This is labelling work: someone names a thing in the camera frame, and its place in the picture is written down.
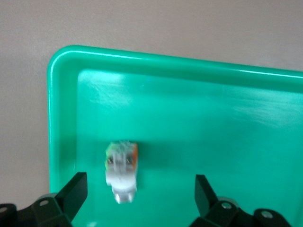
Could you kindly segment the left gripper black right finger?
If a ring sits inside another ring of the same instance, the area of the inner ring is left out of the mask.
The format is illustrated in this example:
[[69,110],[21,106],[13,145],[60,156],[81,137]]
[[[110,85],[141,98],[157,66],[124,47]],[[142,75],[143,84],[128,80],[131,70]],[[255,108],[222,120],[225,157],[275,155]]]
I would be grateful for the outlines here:
[[289,227],[278,212],[256,209],[248,214],[232,200],[219,199],[205,175],[195,177],[195,203],[199,212],[192,227]]

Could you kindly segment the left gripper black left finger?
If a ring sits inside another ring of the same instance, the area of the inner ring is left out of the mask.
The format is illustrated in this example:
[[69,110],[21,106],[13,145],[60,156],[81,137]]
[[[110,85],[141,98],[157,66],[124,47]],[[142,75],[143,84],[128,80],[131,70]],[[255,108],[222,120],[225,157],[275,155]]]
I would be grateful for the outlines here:
[[88,196],[87,173],[78,172],[58,192],[40,196],[18,210],[13,203],[0,205],[2,227],[71,227]]

